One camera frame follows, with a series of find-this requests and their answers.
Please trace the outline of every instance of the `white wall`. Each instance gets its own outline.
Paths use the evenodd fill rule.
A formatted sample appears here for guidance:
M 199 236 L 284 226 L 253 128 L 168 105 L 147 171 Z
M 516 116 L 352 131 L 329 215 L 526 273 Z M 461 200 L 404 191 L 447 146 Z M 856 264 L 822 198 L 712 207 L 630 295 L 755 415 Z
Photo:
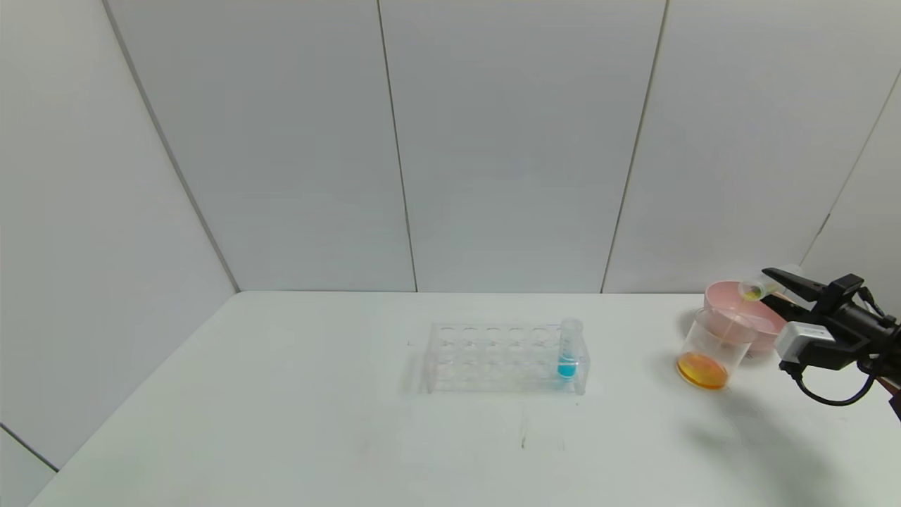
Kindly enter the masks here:
M 604 292 L 799 263 L 901 62 L 897 0 L 673 0 Z
M 232 287 L 101 3 L 4 0 L 0 32 L 2 418 L 62 466 Z
M 376 0 L 110 0 L 242 290 L 413 290 Z
M 419 290 L 599 292 L 663 0 L 383 0 Z
M 886 103 L 851 178 L 801 267 L 823 283 L 853 272 L 901 316 L 901 86 Z

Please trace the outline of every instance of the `panel seam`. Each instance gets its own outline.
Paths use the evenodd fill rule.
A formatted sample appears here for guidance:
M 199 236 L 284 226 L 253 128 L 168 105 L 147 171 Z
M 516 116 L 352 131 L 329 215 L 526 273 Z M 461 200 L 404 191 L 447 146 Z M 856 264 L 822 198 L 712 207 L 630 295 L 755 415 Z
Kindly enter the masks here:
M 382 3 L 376 0 L 378 11 L 378 32 L 382 39 L 382 55 L 385 58 L 385 81 L 388 84 L 388 102 L 391 105 L 391 125 L 394 127 L 395 151 L 397 153 L 397 170 L 400 174 L 400 193 L 404 200 L 404 221 L 406 222 L 406 240 L 410 247 L 410 268 L 413 270 L 413 291 L 419 292 L 419 283 L 416 279 L 416 261 L 413 257 L 413 233 L 410 229 L 410 212 L 406 204 L 406 186 L 404 185 L 404 166 L 400 161 L 400 139 L 397 137 L 397 116 L 394 107 L 394 92 L 391 90 L 391 70 L 388 67 L 388 49 L 385 44 L 385 25 L 382 22 Z
M 53 464 L 50 462 L 49 459 L 47 459 L 47 458 L 44 457 L 41 453 L 39 453 L 37 450 L 35 450 L 34 447 L 29 446 L 27 443 L 25 443 L 25 441 L 22 440 L 22 438 L 20 438 L 18 435 L 16 435 L 15 432 L 12 431 L 11 429 L 9 429 L 9 427 L 6 426 L 3 422 L 0 422 L 0 429 L 2 429 L 3 431 L 5 431 L 6 434 L 9 435 L 10 438 L 12 438 L 12 439 L 15 440 L 16 442 L 18 442 L 18 444 L 19 444 L 20 446 L 22 446 L 26 451 L 30 452 L 30 453 L 32 454 L 32 456 L 38 458 L 38 461 L 40 461 L 41 463 L 43 463 L 43 464 L 44 464 L 45 466 L 47 466 L 50 470 L 52 470 L 54 473 L 58 473 L 58 472 L 59 472 L 59 467 L 53 465 Z
M 825 229 L 826 227 L 826 222 L 829 220 L 829 217 L 832 216 L 833 211 L 835 210 L 835 205 L 839 203 L 839 199 L 842 197 L 842 193 L 844 192 L 845 187 L 848 186 L 848 182 L 851 181 L 851 176 L 854 174 L 854 171 L 857 170 L 857 164 L 860 163 L 860 158 L 863 157 L 863 153 L 867 150 L 869 138 L 873 136 L 874 132 L 876 132 L 876 127 L 877 125 L 879 125 L 879 120 L 882 119 L 882 114 L 886 112 L 886 107 L 888 107 L 888 101 L 891 100 L 893 95 L 895 95 L 895 90 L 897 88 L 899 78 L 901 78 L 901 69 L 899 69 L 898 73 L 895 75 L 895 81 L 892 82 L 892 87 L 888 89 L 888 95 L 886 96 L 885 102 L 882 103 L 882 108 L 879 109 L 879 114 L 876 115 L 876 121 L 873 122 L 873 126 L 870 127 L 869 133 L 867 134 L 867 139 L 864 140 L 863 145 L 860 147 L 860 151 L 857 153 L 857 158 L 854 159 L 854 163 L 851 165 L 851 170 L 848 171 L 848 176 L 845 177 L 845 181 L 842 183 L 842 187 L 839 189 L 839 193 L 836 194 L 833 204 L 829 207 L 829 213 L 826 214 L 826 219 L 823 221 L 823 224 L 820 225 L 820 230 L 816 232 L 814 240 L 810 242 L 809 246 L 807 246 L 807 250 L 804 252 L 804 256 L 801 257 L 801 262 L 799 264 L 803 264 L 804 261 L 807 260 L 807 256 L 810 254 L 810 251 L 814 249 L 814 244 L 816 243 L 816 240 L 819 239 L 820 234 L 823 233 L 823 229 Z
M 654 48 L 654 59 L 651 61 L 651 71 L 648 74 L 648 87 L 644 90 L 644 102 L 642 103 L 642 115 L 638 118 L 638 128 L 635 130 L 635 143 L 632 146 L 632 158 L 629 160 L 629 170 L 625 175 L 625 183 L 623 184 L 623 196 L 620 198 L 619 211 L 616 213 L 616 223 L 614 225 L 614 236 L 610 239 L 610 250 L 607 252 L 607 262 L 604 265 L 604 276 L 601 278 L 601 290 L 604 293 L 604 287 L 607 284 L 607 274 L 610 272 L 610 261 L 614 256 L 614 246 L 616 245 L 616 235 L 619 232 L 620 220 L 623 217 L 623 208 L 625 207 L 625 196 L 629 191 L 629 182 L 632 180 L 632 171 L 635 166 L 635 154 L 638 152 L 638 142 L 642 138 L 642 128 L 644 127 L 644 115 L 648 111 L 648 100 L 651 97 L 651 85 L 654 82 L 654 74 L 657 71 L 657 58 L 660 56 L 660 47 L 663 43 L 663 31 L 667 24 L 667 14 L 669 13 L 669 0 L 663 5 L 663 15 L 660 17 L 660 31 L 657 33 L 657 46 Z
M 147 90 L 144 89 L 144 85 L 143 83 L 141 83 L 141 78 L 138 76 L 138 70 L 134 66 L 132 55 L 128 52 L 128 47 L 125 46 L 125 39 L 122 36 L 122 31 L 119 29 L 119 23 L 115 21 L 115 16 L 113 15 L 113 9 L 109 5 L 109 0 L 101 0 L 101 3 L 104 6 L 106 17 L 109 19 L 110 25 L 113 27 L 113 34 L 115 35 L 116 42 L 119 43 L 119 50 L 125 57 L 125 64 L 128 65 L 128 70 L 132 74 L 134 84 L 138 87 L 138 93 L 141 95 L 141 101 L 143 101 L 144 103 L 144 108 L 147 109 L 147 114 L 150 116 L 150 121 L 153 123 L 153 128 L 157 131 L 159 141 L 162 143 L 163 149 L 166 151 L 169 163 L 172 165 L 172 169 L 178 176 L 178 181 L 181 183 L 181 187 L 185 191 L 187 200 L 191 203 L 191 207 L 194 209 L 194 213 L 197 215 L 197 220 L 200 221 L 200 226 L 204 229 L 206 239 L 213 247 L 213 251 L 216 253 L 216 257 L 219 259 L 219 263 L 222 265 L 223 270 L 225 271 L 225 276 L 228 277 L 228 281 L 232 285 L 234 291 L 241 292 L 241 288 L 238 287 L 238 282 L 234 279 L 232 270 L 229 269 L 228 263 L 225 261 L 222 250 L 219 248 L 219 244 L 216 243 L 215 238 L 213 238 L 213 231 L 210 230 L 210 226 L 206 223 L 204 214 L 200 211 L 200 207 L 197 205 L 197 200 L 194 198 L 194 194 L 191 192 L 191 188 L 189 188 L 187 185 L 187 180 L 185 180 L 185 175 L 181 170 L 181 166 L 178 165 L 178 160 L 176 160 L 175 153 L 172 151 L 171 146 L 169 146 L 168 139 L 163 133 L 162 125 L 160 125 L 159 119 L 157 118 L 156 113 L 153 111 L 153 107 L 150 105 L 150 98 L 147 96 Z

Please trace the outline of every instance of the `white table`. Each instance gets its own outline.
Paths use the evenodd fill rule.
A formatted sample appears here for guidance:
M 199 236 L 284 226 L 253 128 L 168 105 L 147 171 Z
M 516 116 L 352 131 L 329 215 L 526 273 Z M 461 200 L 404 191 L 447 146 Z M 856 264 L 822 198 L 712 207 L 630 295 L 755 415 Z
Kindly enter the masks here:
M 897 507 L 901 428 L 887 393 L 826 407 L 775 358 L 723 392 L 694 388 L 673 360 L 701 303 L 245 292 L 32 505 Z M 433 321 L 567 316 L 585 322 L 585 396 L 421 391 Z M 834 397 L 864 380 L 853 367 L 805 378 Z

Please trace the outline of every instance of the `pink bowl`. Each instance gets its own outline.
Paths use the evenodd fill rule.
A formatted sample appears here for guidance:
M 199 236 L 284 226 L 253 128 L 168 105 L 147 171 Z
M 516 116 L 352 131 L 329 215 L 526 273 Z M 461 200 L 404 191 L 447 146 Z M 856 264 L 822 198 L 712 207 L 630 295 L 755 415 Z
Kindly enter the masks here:
M 767 305 L 760 301 L 742 299 L 738 293 L 737 281 L 718 281 L 707 287 L 704 291 L 704 307 L 731 310 L 751 322 L 757 331 L 757 338 L 751 344 L 749 356 L 771 352 L 776 344 L 776 336 L 786 325 L 786 321 Z

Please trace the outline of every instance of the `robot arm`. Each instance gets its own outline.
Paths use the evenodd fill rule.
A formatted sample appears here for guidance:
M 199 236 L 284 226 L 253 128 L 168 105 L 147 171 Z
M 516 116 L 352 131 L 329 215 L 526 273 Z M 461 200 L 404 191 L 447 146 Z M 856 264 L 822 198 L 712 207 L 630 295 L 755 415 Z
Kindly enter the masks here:
M 861 277 L 847 274 L 823 285 L 774 268 L 763 273 L 815 303 L 808 310 L 777 296 L 762 300 L 789 323 L 776 342 L 782 359 L 779 369 L 790 374 L 805 394 L 821 403 L 844 406 L 862 398 L 878 378 L 895 387 L 901 385 L 901 326 L 876 305 Z M 853 301 L 855 295 L 877 313 L 858 306 Z M 848 400 L 826 400 L 804 386 L 802 375 L 807 366 L 840 370 L 855 362 L 869 377 L 860 392 Z M 901 419 L 901 395 L 895 395 L 892 406 Z

